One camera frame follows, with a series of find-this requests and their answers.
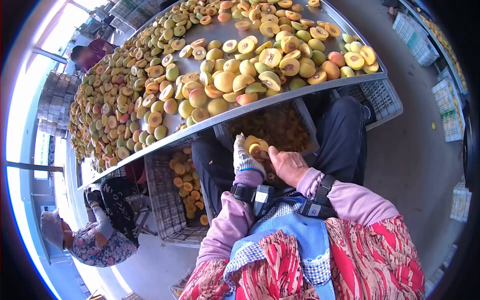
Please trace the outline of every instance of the white cotton glove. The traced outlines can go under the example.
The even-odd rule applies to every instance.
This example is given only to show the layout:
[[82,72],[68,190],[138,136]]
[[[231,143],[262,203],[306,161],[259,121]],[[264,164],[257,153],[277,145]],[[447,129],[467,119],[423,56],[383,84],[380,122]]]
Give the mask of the white cotton glove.
[[233,144],[233,168],[235,169],[235,175],[240,171],[255,170],[261,173],[265,180],[267,178],[265,168],[243,148],[244,141],[245,136],[241,133],[237,135]]

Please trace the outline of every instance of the hand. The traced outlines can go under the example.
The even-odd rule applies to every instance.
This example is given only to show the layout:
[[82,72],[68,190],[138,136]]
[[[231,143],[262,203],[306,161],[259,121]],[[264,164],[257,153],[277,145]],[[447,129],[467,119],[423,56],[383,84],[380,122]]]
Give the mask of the hand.
[[278,152],[274,146],[268,148],[268,154],[278,177],[289,186],[297,188],[303,175],[309,169],[301,154],[298,152]]
[[241,133],[237,135],[235,143],[233,144],[233,168],[235,169],[235,175],[243,170],[255,170],[258,171],[265,180],[267,178],[265,168],[243,148],[244,141],[245,136]]
[[87,192],[87,202],[88,205],[93,208],[94,205],[99,205],[99,199],[94,192]]

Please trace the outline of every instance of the concrete floor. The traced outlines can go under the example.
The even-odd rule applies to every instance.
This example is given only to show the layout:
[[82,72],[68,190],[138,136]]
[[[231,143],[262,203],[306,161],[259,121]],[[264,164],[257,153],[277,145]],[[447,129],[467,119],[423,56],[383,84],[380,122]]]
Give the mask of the concrete floor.
[[381,2],[330,3],[373,46],[402,101],[402,115],[367,133],[365,187],[389,199],[404,215],[428,279],[463,227],[449,218],[452,189],[463,174],[462,143],[445,142],[431,91],[437,73],[434,67],[418,65],[393,31]]
[[[463,174],[461,142],[444,141],[431,92],[437,83],[436,72],[433,67],[418,65],[392,30],[380,1],[330,3],[371,43],[402,101],[402,115],[368,131],[365,186],[392,201],[404,215],[428,279],[463,227],[449,218],[452,188]],[[82,207],[81,193],[75,194],[71,199]],[[79,213],[75,219],[82,224],[86,215]],[[130,291],[145,300],[158,299],[159,295],[171,299],[168,286],[194,267],[198,249],[166,246],[158,238],[144,235],[141,244],[136,255],[115,268],[98,270],[78,263],[89,289],[107,290],[109,300],[118,300]]]

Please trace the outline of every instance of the knee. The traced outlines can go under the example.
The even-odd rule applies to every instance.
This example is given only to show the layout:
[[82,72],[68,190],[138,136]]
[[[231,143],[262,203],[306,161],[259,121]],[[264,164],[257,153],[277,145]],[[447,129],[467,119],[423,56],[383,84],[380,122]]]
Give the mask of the knee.
[[332,103],[331,110],[335,114],[342,114],[349,118],[363,118],[361,104],[355,98],[350,96],[343,96],[336,99]]

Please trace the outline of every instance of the pink sleeve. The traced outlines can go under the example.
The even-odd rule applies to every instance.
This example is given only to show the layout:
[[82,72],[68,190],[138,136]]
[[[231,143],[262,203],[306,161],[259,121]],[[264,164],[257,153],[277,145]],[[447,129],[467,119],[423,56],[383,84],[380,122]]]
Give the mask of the pink sleeve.
[[[322,172],[310,168],[298,183],[297,190],[310,198],[317,192],[318,185],[324,176]],[[390,201],[353,183],[336,180],[327,196],[339,218],[363,226],[400,214]]]
[[[240,171],[235,176],[235,183],[248,186],[262,184],[261,175],[252,170]],[[247,236],[248,229],[253,224],[252,209],[240,200],[235,199],[230,192],[222,194],[222,210],[212,220],[212,226],[200,245],[197,266],[203,262],[216,259],[229,259],[233,244]]]
[[105,42],[106,40],[97,38],[91,41],[90,44],[88,44],[88,46],[92,49],[103,50],[103,46],[105,45]]

